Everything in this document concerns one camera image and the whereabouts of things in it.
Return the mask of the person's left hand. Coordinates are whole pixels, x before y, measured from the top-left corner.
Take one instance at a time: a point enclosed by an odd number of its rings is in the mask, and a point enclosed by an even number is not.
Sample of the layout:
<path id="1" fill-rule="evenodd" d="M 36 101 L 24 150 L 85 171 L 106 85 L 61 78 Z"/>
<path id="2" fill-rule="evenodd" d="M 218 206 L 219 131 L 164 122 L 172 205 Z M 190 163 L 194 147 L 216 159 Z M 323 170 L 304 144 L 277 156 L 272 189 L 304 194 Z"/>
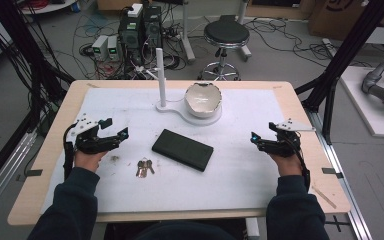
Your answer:
<path id="1" fill-rule="evenodd" d="M 74 155 L 74 166 L 83 168 L 91 172 L 96 172 L 101 159 L 106 155 L 106 152 L 100 152 L 97 154 L 86 154 L 80 150 L 77 150 Z"/>

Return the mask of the person's right hand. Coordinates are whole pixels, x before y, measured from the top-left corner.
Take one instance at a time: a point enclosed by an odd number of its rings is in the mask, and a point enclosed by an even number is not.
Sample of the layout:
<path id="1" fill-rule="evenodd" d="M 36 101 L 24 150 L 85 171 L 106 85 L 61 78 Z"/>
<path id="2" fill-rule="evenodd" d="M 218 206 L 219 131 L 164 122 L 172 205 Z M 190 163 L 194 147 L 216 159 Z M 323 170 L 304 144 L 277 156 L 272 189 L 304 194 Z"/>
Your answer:
<path id="1" fill-rule="evenodd" d="M 290 157 L 282 157 L 274 154 L 270 154 L 270 157 L 274 160 L 277 165 L 279 175 L 293 176 L 302 175 L 302 167 L 299 158 L 296 155 Z"/>

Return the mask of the white desk leg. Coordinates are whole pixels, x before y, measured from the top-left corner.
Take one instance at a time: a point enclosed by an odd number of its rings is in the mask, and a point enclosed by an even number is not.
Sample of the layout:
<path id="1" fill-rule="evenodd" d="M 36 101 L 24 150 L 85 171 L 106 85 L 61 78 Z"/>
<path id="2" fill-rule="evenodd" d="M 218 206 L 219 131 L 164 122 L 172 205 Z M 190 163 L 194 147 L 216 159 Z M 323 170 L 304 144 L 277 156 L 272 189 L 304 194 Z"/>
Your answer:
<path id="1" fill-rule="evenodd" d="M 258 220 L 256 218 L 246 218 L 245 224 L 247 240 L 260 240 Z"/>

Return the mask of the person's dark clothed body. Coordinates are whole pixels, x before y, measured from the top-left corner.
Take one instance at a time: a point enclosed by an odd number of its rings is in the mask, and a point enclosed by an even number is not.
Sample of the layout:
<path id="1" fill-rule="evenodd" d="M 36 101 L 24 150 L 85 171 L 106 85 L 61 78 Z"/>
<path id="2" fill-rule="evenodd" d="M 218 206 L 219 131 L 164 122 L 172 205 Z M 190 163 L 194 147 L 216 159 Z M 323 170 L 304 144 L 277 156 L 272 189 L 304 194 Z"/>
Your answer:
<path id="1" fill-rule="evenodd" d="M 247 240 L 243 220 L 112 223 L 104 240 Z"/>

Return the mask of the white stand with pole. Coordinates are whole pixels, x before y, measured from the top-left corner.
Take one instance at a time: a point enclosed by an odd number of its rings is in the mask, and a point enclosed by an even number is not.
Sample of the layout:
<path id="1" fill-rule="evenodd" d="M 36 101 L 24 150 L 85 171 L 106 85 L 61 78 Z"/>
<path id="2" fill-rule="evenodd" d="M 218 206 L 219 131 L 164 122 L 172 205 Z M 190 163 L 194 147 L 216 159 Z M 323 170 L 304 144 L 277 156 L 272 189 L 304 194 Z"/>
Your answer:
<path id="1" fill-rule="evenodd" d="M 160 101 L 156 104 L 156 109 L 161 113 L 176 113 L 184 121 L 196 125 L 196 126 L 209 126 L 216 123 L 222 116 L 222 105 L 217 111 L 216 115 L 210 118 L 197 118 L 187 111 L 186 104 L 184 102 L 184 95 L 180 100 L 171 101 L 166 98 L 166 78 L 163 63 L 163 50 L 161 48 L 156 49 L 157 58 L 157 80 L 159 86 Z"/>

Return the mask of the black metal frame post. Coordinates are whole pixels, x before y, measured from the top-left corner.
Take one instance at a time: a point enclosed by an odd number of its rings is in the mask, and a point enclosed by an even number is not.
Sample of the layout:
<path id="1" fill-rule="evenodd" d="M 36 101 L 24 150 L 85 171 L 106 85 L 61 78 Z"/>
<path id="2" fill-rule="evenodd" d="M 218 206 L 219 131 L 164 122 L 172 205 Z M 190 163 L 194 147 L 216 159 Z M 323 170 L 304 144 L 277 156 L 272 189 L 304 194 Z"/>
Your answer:
<path id="1" fill-rule="evenodd" d="M 357 19 L 322 74 L 316 79 L 295 89 L 297 95 L 311 90 L 309 96 L 302 101 L 302 106 L 310 112 L 317 112 L 320 104 L 325 100 L 321 133 L 329 145 L 332 144 L 331 123 L 336 85 L 348 65 L 366 43 L 383 17 L 384 0 L 369 0 L 365 10 Z"/>

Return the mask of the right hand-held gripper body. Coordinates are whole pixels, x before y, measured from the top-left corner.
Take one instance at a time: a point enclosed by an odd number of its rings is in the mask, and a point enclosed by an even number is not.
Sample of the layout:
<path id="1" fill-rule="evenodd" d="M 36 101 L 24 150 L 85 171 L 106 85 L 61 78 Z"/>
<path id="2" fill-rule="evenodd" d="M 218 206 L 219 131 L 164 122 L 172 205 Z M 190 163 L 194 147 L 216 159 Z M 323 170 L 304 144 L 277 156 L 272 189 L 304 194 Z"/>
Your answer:
<path id="1" fill-rule="evenodd" d="M 290 157 L 301 150 L 300 131 L 315 130 L 314 127 L 291 118 L 275 124 L 278 128 L 277 131 L 274 131 L 276 133 L 276 141 L 262 139 L 263 144 L 259 146 L 259 150 L 282 157 Z"/>

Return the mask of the black computer tower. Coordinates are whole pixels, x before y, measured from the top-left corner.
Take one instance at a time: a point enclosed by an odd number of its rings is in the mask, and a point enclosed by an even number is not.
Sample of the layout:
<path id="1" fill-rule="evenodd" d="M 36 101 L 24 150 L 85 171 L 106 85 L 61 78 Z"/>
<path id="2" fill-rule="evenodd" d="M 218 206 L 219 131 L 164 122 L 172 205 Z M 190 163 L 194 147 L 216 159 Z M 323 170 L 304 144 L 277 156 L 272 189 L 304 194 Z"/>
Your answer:
<path id="1" fill-rule="evenodd" d="M 143 15 L 145 36 L 151 48 L 162 47 L 161 13 L 160 6 L 148 6 Z"/>
<path id="2" fill-rule="evenodd" d="M 124 61 L 130 65 L 142 65 L 142 46 L 144 43 L 144 29 L 141 17 L 129 17 L 123 13 L 118 29 Z"/>

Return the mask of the thin wooden stick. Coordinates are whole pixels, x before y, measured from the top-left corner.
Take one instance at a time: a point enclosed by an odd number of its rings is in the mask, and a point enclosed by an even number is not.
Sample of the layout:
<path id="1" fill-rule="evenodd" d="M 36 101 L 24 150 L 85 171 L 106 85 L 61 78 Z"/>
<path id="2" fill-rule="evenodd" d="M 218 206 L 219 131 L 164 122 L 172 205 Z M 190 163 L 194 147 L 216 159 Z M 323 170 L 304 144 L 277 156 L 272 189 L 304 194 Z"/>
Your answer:
<path id="1" fill-rule="evenodd" d="M 317 187 L 315 186 L 311 186 L 312 190 L 317 193 L 322 199 L 324 199 L 333 209 L 336 209 L 337 208 L 337 205 L 332 201 L 330 200 L 327 195 L 325 195 L 321 190 L 319 190 Z"/>

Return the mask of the brown cardboard box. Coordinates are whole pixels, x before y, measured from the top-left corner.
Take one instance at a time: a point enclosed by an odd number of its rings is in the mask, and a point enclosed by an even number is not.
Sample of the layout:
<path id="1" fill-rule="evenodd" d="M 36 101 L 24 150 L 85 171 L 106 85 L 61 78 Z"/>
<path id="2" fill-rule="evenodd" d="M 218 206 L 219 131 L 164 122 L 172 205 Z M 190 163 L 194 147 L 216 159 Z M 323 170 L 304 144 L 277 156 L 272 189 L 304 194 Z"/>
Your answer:
<path id="1" fill-rule="evenodd" d="M 310 35 L 344 40 L 371 0 L 317 0 L 308 22 Z"/>

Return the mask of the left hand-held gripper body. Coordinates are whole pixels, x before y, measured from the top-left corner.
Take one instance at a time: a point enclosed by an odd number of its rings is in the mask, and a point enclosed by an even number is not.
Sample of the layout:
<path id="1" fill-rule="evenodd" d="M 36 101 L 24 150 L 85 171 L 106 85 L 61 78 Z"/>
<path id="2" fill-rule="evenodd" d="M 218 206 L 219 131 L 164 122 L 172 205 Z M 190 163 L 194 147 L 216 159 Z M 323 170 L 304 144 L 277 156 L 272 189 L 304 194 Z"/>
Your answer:
<path id="1" fill-rule="evenodd" d="M 80 150 L 86 154 L 97 154 L 119 147 L 121 141 L 118 140 L 117 134 L 104 138 L 97 135 L 98 130 L 101 129 L 98 125 L 99 121 L 92 119 L 87 114 L 82 114 L 67 129 L 71 136 L 75 137 L 75 143 L 67 143 L 67 153 L 69 155 L 74 154 L 75 150 Z"/>

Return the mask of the white box on tower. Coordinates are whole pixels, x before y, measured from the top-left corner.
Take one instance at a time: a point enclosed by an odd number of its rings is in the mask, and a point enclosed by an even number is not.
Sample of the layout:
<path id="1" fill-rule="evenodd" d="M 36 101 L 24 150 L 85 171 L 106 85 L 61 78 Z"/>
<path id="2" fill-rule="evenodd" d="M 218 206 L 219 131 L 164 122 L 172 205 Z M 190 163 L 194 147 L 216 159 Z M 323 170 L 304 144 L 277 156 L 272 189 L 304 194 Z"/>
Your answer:
<path id="1" fill-rule="evenodd" d="M 130 7 L 130 9 L 129 9 L 127 15 L 128 15 L 129 17 L 138 18 L 138 17 L 140 16 L 140 14 L 142 13 L 142 10 L 143 10 L 143 5 L 142 5 L 142 4 L 140 4 L 140 3 L 134 3 L 134 4 Z"/>

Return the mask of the aluminium rail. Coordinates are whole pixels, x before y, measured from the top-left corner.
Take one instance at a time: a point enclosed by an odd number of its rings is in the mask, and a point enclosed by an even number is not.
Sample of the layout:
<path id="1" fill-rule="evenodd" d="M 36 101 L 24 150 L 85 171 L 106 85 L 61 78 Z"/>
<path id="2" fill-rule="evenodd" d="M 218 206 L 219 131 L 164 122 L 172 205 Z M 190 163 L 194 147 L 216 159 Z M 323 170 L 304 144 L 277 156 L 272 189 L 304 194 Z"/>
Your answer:
<path id="1" fill-rule="evenodd" d="M 342 190 L 347 198 L 348 203 L 350 204 L 350 210 L 347 212 L 348 221 L 350 226 L 353 229 L 353 232 L 357 240 L 372 240 L 371 233 L 368 229 L 368 226 L 364 220 L 364 217 L 360 211 L 358 203 L 352 193 L 351 187 L 347 181 L 339 158 L 334 150 L 334 147 L 328 143 L 325 137 L 322 135 L 322 119 L 318 113 L 310 113 L 307 111 L 310 122 L 316 128 L 317 137 L 321 143 L 323 150 L 327 155 L 327 159 L 331 164 L 331 168 L 334 168 L 337 172 L 342 172 L 344 178 L 338 179 L 339 184 L 342 187 Z"/>
<path id="2" fill-rule="evenodd" d="M 30 149 L 33 147 L 37 138 L 37 131 L 25 133 L 16 145 L 11 148 L 9 155 L 4 158 L 4 164 L 0 169 L 0 195 L 3 193 L 11 178 L 24 161 Z"/>

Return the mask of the black round stool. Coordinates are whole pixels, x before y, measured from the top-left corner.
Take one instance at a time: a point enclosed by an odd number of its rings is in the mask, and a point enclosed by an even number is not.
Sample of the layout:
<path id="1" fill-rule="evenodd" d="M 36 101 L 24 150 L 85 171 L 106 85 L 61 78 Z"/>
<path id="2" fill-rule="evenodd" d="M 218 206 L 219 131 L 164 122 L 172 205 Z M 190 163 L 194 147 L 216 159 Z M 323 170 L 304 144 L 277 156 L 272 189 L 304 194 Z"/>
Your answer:
<path id="1" fill-rule="evenodd" d="M 236 21 L 235 15 L 222 15 L 217 21 L 211 22 L 204 28 L 204 39 L 218 50 L 215 56 L 217 62 L 212 62 L 203 68 L 198 80 L 225 80 L 231 77 L 240 80 L 240 73 L 236 67 L 226 62 L 228 49 L 240 49 L 249 41 L 248 29 Z"/>

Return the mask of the black rectangular case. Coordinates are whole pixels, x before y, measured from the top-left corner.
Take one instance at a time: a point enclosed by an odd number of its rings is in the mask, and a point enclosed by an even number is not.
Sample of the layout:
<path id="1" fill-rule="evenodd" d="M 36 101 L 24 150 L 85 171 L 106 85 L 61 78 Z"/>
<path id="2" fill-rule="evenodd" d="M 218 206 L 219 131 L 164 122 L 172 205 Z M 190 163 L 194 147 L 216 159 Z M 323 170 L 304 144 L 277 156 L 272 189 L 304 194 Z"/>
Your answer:
<path id="1" fill-rule="evenodd" d="M 181 164 L 204 172 L 214 148 L 164 129 L 153 144 L 152 150 Z"/>

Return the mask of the grey power supply unit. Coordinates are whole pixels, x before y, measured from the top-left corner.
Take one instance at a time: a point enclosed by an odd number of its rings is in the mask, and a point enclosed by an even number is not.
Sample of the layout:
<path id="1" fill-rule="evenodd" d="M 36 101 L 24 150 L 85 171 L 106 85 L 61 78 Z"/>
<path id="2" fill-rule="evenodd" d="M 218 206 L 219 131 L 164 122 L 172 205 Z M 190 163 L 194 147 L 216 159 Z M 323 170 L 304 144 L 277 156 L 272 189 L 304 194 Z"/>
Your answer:
<path id="1" fill-rule="evenodd" d="M 105 61 L 108 57 L 108 37 L 106 35 L 99 36 L 92 44 L 94 57 L 98 61 Z"/>
<path id="2" fill-rule="evenodd" d="M 119 61 L 119 45 L 118 45 L 118 37 L 116 35 L 108 37 L 108 56 L 111 61 Z"/>

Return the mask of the white round table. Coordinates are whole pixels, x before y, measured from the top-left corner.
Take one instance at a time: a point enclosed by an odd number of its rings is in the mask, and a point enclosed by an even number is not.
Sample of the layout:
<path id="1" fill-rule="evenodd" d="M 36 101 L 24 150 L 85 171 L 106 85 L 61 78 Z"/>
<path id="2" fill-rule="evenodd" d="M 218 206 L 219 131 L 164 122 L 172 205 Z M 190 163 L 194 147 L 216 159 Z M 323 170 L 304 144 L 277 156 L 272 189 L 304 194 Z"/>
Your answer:
<path id="1" fill-rule="evenodd" d="M 64 0 L 63 3 L 53 4 L 50 1 L 47 2 L 47 5 L 42 4 L 41 6 L 30 6 L 26 4 L 21 8 L 23 14 L 42 14 L 54 12 L 71 6 L 76 3 L 76 0 Z"/>

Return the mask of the white foam mat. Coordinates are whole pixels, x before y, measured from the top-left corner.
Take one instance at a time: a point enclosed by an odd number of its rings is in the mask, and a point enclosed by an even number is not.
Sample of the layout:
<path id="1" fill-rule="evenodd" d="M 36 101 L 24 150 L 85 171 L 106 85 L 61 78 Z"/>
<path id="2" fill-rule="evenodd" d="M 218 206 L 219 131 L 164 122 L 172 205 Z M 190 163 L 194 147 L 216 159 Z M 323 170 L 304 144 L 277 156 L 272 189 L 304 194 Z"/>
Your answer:
<path id="1" fill-rule="evenodd" d="M 225 89 L 222 116 L 209 126 L 196 126 L 178 114 L 156 109 L 156 89 L 94 88 L 79 112 L 94 120 L 111 118 L 100 131 L 112 136 L 128 128 L 129 138 L 110 151 L 97 173 L 100 213 L 176 212 L 262 209 L 275 193 L 278 172 L 270 157 L 251 143 L 251 133 L 264 139 L 275 134 L 269 122 L 284 117 L 271 90 Z M 152 151 L 168 129 L 214 148 L 204 172 Z M 153 162 L 155 173 L 136 176 L 137 163 Z"/>

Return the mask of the white ceramic bowl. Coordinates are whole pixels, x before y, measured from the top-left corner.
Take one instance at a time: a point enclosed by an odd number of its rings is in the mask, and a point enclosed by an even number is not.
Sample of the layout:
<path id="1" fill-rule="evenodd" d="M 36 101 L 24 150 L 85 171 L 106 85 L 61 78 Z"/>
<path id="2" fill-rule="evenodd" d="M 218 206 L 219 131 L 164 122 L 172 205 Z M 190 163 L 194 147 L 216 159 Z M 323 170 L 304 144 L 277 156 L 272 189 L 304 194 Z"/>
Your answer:
<path id="1" fill-rule="evenodd" d="M 210 83 L 194 83 L 184 95 L 187 111 L 197 118 L 210 118 L 216 115 L 222 105 L 220 89 Z"/>

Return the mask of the silver key bunch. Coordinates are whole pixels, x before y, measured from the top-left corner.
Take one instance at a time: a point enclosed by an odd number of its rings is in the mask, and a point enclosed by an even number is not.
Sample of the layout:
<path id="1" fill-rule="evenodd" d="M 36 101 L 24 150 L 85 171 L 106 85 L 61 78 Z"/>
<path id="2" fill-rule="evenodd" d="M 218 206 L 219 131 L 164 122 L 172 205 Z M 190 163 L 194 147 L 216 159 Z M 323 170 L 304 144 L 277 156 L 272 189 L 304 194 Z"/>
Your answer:
<path id="1" fill-rule="evenodd" d="M 146 178 L 148 172 L 155 173 L 153 169 L 153 162 L 149 159 L 142 159 L 137 163 L 136 176 L 139 178 Z"/>

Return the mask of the white power strip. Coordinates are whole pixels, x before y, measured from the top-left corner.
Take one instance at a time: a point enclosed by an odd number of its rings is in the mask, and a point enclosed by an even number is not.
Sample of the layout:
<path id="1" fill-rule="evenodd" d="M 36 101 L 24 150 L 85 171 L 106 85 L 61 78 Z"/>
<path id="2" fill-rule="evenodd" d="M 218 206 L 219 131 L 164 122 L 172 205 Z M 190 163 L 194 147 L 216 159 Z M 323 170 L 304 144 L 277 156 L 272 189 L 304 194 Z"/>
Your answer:
<path id="1" fill-rule="evenodd" d="M 334 57 L 337 53 L 337 50 L 336 50 L 336 47 L 331 43 L 331 41 L 327 38 L 323 38 L 322 43 L 326 47 L 330 55 Z"/>

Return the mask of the white platform board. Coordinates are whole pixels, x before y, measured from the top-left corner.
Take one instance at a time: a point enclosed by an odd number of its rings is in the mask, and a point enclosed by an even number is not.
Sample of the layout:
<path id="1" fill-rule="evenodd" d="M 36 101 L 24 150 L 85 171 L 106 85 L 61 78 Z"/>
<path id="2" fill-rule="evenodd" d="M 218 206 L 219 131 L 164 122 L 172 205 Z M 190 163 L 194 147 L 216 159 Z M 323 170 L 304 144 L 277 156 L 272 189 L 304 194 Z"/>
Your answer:
<path id="1" fill-rule="evenodd" d="M 341 76 L 341 83 L 371 135 L 384 137 L 384 104 L 361 90 L 362 82 L 370 71 L 372 68 L 349 66 Z"/>

